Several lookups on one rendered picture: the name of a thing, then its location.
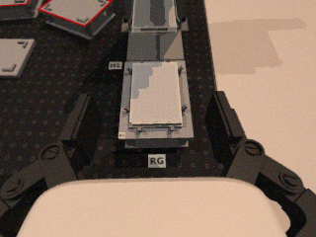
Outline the grey microplate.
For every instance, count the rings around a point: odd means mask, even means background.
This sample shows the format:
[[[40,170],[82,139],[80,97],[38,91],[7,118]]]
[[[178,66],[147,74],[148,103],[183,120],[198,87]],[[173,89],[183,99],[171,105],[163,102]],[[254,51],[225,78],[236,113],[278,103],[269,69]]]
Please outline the grey microplate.
[[[177,66],[133,63],[129,128],[183,127]]]

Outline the clear rectangular plate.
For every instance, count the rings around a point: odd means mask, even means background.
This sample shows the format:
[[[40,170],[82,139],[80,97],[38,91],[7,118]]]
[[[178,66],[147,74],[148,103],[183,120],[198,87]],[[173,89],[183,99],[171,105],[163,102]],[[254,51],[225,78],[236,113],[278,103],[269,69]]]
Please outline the clear rectangular plate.
[[[134,0],[133,36],[176,35],[174,0]]]

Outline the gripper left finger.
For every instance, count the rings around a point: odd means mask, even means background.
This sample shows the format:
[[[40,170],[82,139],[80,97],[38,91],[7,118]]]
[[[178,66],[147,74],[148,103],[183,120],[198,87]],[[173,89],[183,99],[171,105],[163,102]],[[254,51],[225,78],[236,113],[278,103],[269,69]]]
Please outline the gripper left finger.
[[[90,94],[80,94],[59,136],[39,153],[39,159],[9,178],[0,191],[0,237],[16,237],[16,225],[45,191],[72,181],[87,180],[103,119]]]

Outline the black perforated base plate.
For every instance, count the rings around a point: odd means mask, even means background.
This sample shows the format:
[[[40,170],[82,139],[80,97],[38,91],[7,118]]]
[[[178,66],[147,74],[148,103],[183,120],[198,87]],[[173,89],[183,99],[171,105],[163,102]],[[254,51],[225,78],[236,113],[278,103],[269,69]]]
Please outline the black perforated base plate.
[[[93,96],[103,119],[87,180],[220,177],[204,117],[217,91],[204,0],[185,0],[188,32],[181,32],[194,138],[189,147],[124,148],[119,116],[128,34],[123,0],[112,0],[116,14],[92,39],[36,19],[0,21],[0,39],[37,42],[20,78],[0,78],[0,190],[20,170],[57,143],[80,94]],[[122,62],[121,69],[109,69]],[[166,168],[148,168],[148,154],[165,154]]]

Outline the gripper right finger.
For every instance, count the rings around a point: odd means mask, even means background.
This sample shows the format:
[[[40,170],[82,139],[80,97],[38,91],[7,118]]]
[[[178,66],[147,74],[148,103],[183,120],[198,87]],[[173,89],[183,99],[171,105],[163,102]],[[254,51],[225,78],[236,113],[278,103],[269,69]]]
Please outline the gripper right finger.
[[[220,177],[247,182],[276,201],[290,220],[287,237],[316,237],[316,194],[266,155],[260,142],[247,138],[224,91],[211,94],[204,121],[214,159],[225,167]]]

